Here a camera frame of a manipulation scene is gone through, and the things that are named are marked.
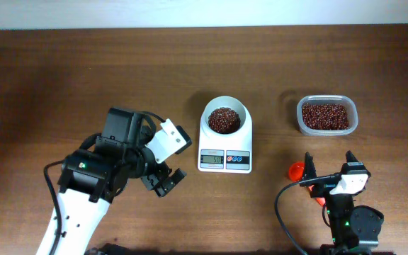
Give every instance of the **digital display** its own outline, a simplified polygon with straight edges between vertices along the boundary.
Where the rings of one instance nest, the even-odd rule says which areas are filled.
[[[207,164],[221,164],[223,157],[221,156],[202,156],[201,162]]]

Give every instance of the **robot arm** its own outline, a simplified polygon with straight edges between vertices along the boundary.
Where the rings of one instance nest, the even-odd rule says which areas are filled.
[[[180,169],[169,176],[172,169],[164,160],[189,147],[191,139],[181,126],[159,119],[163,129],[155,133],[155,124],[146,112],[111,108],[103,133],[90,136],[61,161],[57,195],[45,174],[55,209],[37,255],[84,254],[128,179],[141,179],[148,190],[163,197],[186,176]],[[143,120],[149,126],[143,126]],[[87,149],[92,145],[95,150],[90,152]]]

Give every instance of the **cable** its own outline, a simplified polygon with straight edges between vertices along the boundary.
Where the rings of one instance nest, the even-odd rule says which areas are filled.
[[[48,169],[51,166],[56,166],[56,165],[62,164],[62,163],[64,163],[64,160],[56,161],[56,162],[53,162],[51,164],[46,165],[45,168],[43,169],[43,175],[45,175],[45,180],[47,181],[48,189],[50,190],[51,198],[53,199],[53,205],[55,206],[56,218],[57,218],[57,229],[56,229],[56,233],[55,233],[56,237],[55,237],[55,241],[53,242],[53,246],[51,247],[50,255],[55,254],[57,244],[59,244],[59,242],[60,242],[60,237],[61,237],[61,233],[62,233],[62,218],[61,218],[60,205],[57,202],[57,198],[56,198],[56,191],[55,191],[55,188],[53,187],[53,184],[52,184],[52,182],[50,180],[50,177],[48,176]]]
[[[165,122],[165,120],[164,120],[162,117],[158,116],[158,115],[157,115],[157,114],[155,114],[155,113],[151,113],[151,112],[148,112],[148,111],[142,111],[141,113],[144,113],[144,114],[150,115],[150,116],[152,116],[152,117],[156,118],[157,120],[160,120],[160,122],[162,122],[162,123],[164,123],[164,122]]]
[[[289,239],[292,241],[292,243],[294,244],[295,248],[297,248],[297,250],[302,254],[302,255],[308,255],[308,253],[302,249],[302,247],[300,247],[300,245],[297,243],[297,241],[295,241],[294,237],[292,237],[292,235],[289,233],[288,228],[286,227],[286,225],[284,224],[283,220],[281,219],[280,213],[278,211],[278,199],[280,198],[281,194],[286,191],[287,189],[289,189],[292,186],[298,185],[298,184],[302,184],[302,183],[309,183],[309,182],[313,182],[313,181],[318,181],[318,180],[324,180],[324,179],[332,179],[332,178],[336,178],[335,175],[329,175],[329,176],[320,176],[317,178],[312,178],[309,180],[305,180],[305,181],[298,181],[295,183],[290,183],[289,185],[287,185],[286,187],[284,187],[279,193],[278,195],[276,195],[275,198],[275,214],[276,217],[278,218],[278,221],[280,222],[281,227],[283,228],[284,232],[286,233],[286,235],[289,237]]]
[[[324,219],[325,225],[327,225],[327,226],[330,227],[330,224],[327,222],[327,219],[326,219],[326,217],[325,217],[325,208],[327,208],[327,204],[326,204],[326,203],[322,206],[322,218]]]

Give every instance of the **scale control panel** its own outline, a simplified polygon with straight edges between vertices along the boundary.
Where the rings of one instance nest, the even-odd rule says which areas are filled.
[[[203,169],[250,170],[248,151],[202,149],[200,167]]]

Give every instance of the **clear plastic container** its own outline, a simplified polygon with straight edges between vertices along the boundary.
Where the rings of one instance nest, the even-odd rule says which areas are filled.
[[[348,129],[346,130],[315,130],[307,127],[303,123],[302,116],[302,106],[304,104],[319,105],[325,103],[336,103],[343,105],[347,110],[348,118]],[[355,107],[355,103],[347,96],[337,96],[337,95],[315,95],[306,96],[297,105],[297,120],[300,126],[300,132],[304,135],[314,135],[314,136],[332,136],[332,135],[348,135],[352,133],[358,125],[358,114]]]

